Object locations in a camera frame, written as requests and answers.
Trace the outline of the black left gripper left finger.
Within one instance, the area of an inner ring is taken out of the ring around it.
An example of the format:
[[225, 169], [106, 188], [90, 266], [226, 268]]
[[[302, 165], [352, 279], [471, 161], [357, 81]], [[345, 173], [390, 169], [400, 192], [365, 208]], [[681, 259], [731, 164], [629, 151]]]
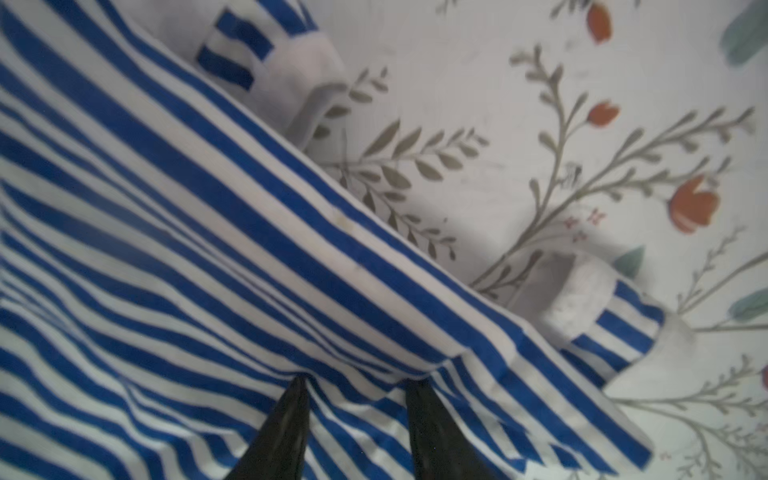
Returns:
[[304, 377], [296, 377], [225, 479], [301, 479], [309, 419], [306, 381]]

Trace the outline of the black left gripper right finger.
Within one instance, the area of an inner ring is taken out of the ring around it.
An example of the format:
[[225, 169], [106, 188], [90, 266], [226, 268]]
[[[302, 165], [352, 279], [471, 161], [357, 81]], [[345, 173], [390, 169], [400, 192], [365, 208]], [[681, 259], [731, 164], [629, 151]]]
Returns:
[[432, 386], [405, 387], [410, 448], [416, 479], [494, 479]]

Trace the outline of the blue white striped tank top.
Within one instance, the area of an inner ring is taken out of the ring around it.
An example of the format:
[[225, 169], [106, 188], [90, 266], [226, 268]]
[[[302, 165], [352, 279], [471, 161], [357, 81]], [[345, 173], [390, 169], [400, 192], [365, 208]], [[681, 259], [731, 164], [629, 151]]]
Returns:
[[302, 479], [411, 479], [406, 384], [483, 467], [644, 469], [604, 394], [674, 322], [577, 256], [495, 306], [109, 1], [1, 5], [1, 475], [222, 479], [291, 382]]

